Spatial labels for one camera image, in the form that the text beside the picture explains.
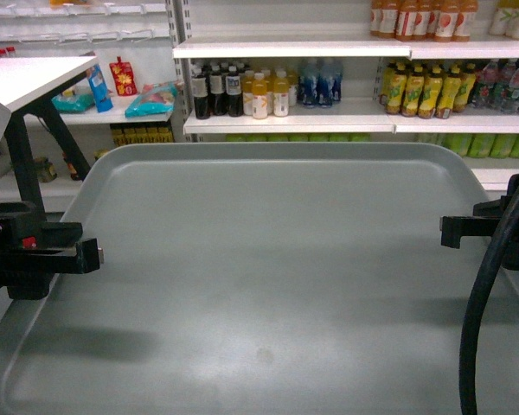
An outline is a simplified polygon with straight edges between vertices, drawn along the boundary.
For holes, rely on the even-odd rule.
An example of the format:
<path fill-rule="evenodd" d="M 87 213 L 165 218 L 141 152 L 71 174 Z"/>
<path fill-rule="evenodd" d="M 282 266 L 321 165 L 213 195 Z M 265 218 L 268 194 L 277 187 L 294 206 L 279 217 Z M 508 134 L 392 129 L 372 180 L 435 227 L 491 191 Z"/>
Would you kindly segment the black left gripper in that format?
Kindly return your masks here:
<path fill-rule="evenodd" d="M 39 222 L 30 201 L 0 203 L 0 289 L 11 299 L 40 300 L 56 274 L 87 274 L 104 263 L 96 239 L 80 240 L 79 222 Z"/>

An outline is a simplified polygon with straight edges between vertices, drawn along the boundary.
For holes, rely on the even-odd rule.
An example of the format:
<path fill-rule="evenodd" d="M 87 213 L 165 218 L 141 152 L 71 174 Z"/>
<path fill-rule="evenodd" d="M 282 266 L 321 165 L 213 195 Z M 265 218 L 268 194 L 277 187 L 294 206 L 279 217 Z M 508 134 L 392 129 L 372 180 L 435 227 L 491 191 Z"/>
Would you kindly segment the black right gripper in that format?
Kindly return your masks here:
<path fill-rule="evenodd" d="M 508 181 L 506 195 L 494 201 L 474 205 L 475 216 L 442 217 L 439 221 L 441 245 L 460 248 L 463 237 L 491 237 L 518 188 L 519 174 L 515 174 Z M 508 270 L 519 271 L 519 225 L 505 250 L 502 266 Z"/>

